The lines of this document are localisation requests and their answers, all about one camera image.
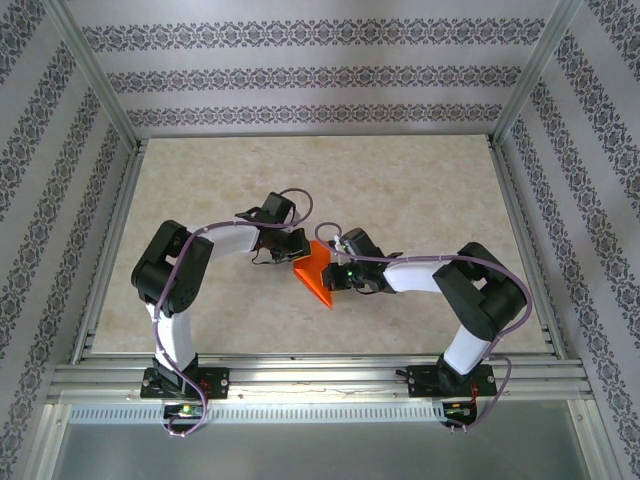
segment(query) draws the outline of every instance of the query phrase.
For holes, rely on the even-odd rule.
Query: enclosure wall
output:
[[[21,478],[128,153],[42,5],[0,15],[0,478]]]
[[[640,476],[638,7],[583,3],[502,148],[624,478]]]

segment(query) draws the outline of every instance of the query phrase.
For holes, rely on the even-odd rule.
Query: black joint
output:
[[[190,236],[186,227],[173,220],[160,225],[131,273],[131,283],[143,302],[158,302],[173,269],[167,257],[176,258]],[[213,243],[206,238],[197,237],[191,243],[162,306],[167,317],[185,311],[193,303],[212,250]]]
[[[458,254],[502,265],[479,243],[467,244]],[[526,304],[524,293],[510,278],[482,265],[454,260],[438,269],[433,278],[460,323],[487,342],[493,341]],[[485,284],[477,288],[474,282],[483,279]]]

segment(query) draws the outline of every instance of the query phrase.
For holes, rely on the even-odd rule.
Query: metal extrusion bar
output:
[[[70,405],[45,405],[23,478],[50,480],[58,460]]]
[[[591,478],[622,480],[620,466],[595,400],[571,400],[568,404]]]
[[[558,45],[560,37],[569,26],[581,3],[582,0],[560,0],[558,2],[491,132],[496,147],[499,147],[507,136],[507,132],[520,113],[529,93],[540,78],[544,66]]]
[[[118,133],[126,141],[128,151],[133,151],[138,144],[133,124],[120,104],[115,90],[96,60],[89,42],[73,18],[66,2],[64,0],[43,0],[42,4],[87,77],[89,85],[96,92]]]
[[[560,329],[558,328],[557,319],[551,308],[549,297],[546,294],[540,269],[536,264],[536,256],[527,232],[524,215],[518,206],[514,187],[506,171],[505,159],[502,158],[500,151],[496,150],[491,144],[489,144],[489,152],[491,153],[491,159],[493,160],[493,165],[496,170],[496,177],[498,178],[498,184],[502,191],[507,214],[511,221],[511,229],[513,230],[516,245],[520,252],[520,258],[522,259],[522,265],[524,266],[529,288],[531,288],[531,295],[533,296],[538,313],[538,320],[546,326],[547,333],[551,337],[551,342],[558,358],[565,359],[568,357],[567,351],[562,335],[560,334]]]
[[[105,248],[100,257],[100,263],[98,264],[98,281],[94,284],[91,295],[89,296],[89,301],[87,302],[85,317],[80,326],[71,358],[72,363],[78,363],[87,352],[91,351],[91,346],[87,345],[87,342],[93,341],[93,335],[90,335],[90,332],[93,331],[95,334],[94,330],[98,324],[98,317],[100,316],[100,311],[102,310],[102,305],[107,294],[111,271],[113,270],[122,233],[124,232],[124,226],[127,215],[129,214],[133,192],[138,182],[143,157],[144,153],[139,153],[134,149],[134,152],[129,158],[127,171],[125,172],[124,187],[121,189],[120,196],[117,200],[116,211],[109,226]]]
[[[260,362],[236,359],[213,365],[231,368],[229,398],[222,404],[283,403],[386,403],[410,400],[404,379],[395,371],[411,364],[435,364],[435,358],[392,358],[349,361],[348,359],[317,361],[285,360]],[[151,362],[128,362],[118,366],[110,361],[81,365],[62,365],[56,372],[47,403],[114,404],[153,403],[140,399],[143,371]],[[501,362],[490,362],[500,382],[506,368]],[[591,387],[580,361],[514,359],[511,380],[505,400],[568,400],[592,398]]]

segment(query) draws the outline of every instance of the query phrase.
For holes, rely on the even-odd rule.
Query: metal rod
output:
[[[497,147],[507,136],[507,132],[520,113],[529,93],[540,78],[544,66],[558,45],[560,37],[569,26],[581,3],[582,0],[560,0],[558,2],[491,131],[493,143]]]
[[[43,0],[42,4],[60,32],[89,85],[96,93],[101,105],[124,139],[128,152],[138,144],[138,137],[125,109],[120,104],[115,90],[100,67],[82,29],[77,24],[64,0]]]

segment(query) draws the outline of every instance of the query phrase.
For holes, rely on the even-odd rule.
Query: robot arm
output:
[[[340,237],[335,247],[354,256],[384,257],[360,228]],[[478,243],[467,244],[458,255],[502,266]],[[491,342],[526,304],[524,293],[504,274],[459,260],[395,264],[351,260],[330,264],[323,272],[323,283],[329,290],[369,287],[371,292],[383,293],[442,293],[462,324],[438,359],[438,389],[449,393],[458,392],[468,381]]]
[[[192,393],[189,385],[173,371],[166,356],[192,380],[198,376],[198,356],[191,339],[189,307],[200,290],[208,263],[231,253],[253,252],[261,248],[270,251],[273,263],[309,255],[311,248],[304,229],[287,231],[260,226],[283,225],[294,215],[295,204],[271,192],[261,208],[254,207],[236,215],[242,224],[204,231],[191,243],[158,322],[158,338],[164,352],[156,346],[153,364],[160,381],[169,386],[165,390],[173,389],[182,395]],[[247,222],[258,226],[247,225]],[[133,269],[131,283],[137,288],[152,319],[155,305],[173,269],[173,261],[169,259],[178,257],[190,236],[191,231],[187,227],[173,220],[164,222]]]
[[[191,341],[188,309],[198,294],[208,263],[230,253],[261,248],[270,251],[274,263],[308,256],[311,247],[303,229],[277,228],[284,225],[292,213],[295,215],[293,202],[272,192],[261,208],[237,215],[244,222],[256,225],[231,225],[205,231],[187,249],[162,305],[158,337],[164,352],[157,351],[154,358],[156,377],[173,389],[174,398],[193,396],[193,391],[171,368],[165,355],[184,375],[196,381],[198,358]],[[190,236],[189,230],[175,221],[163,223],[133,270],[132,283],[152,317],[173,269],[168,259],[180,254]],[[468,386],[487,347],[526,303],[523,292],[511,279],[487,267],[460,260],[390,262],[389,258],[401,254],[385,257],[359,228],[337,239],[334,246],[352,256],[385,258],[385,261],[330,263],[322,273],[322,283],[330,291],[368,288],[372,293],[440,292],[451,305],[462,325],[437,362],[437,370],[429,382],[429,388],[433,382],[437,383],[436,389],[430,390],[431,396],[455,396],[462,392],[461,387]],[[477,243],[469,243],[458,253],[501,265]],[[158,390],[166,392],[169,388]]]

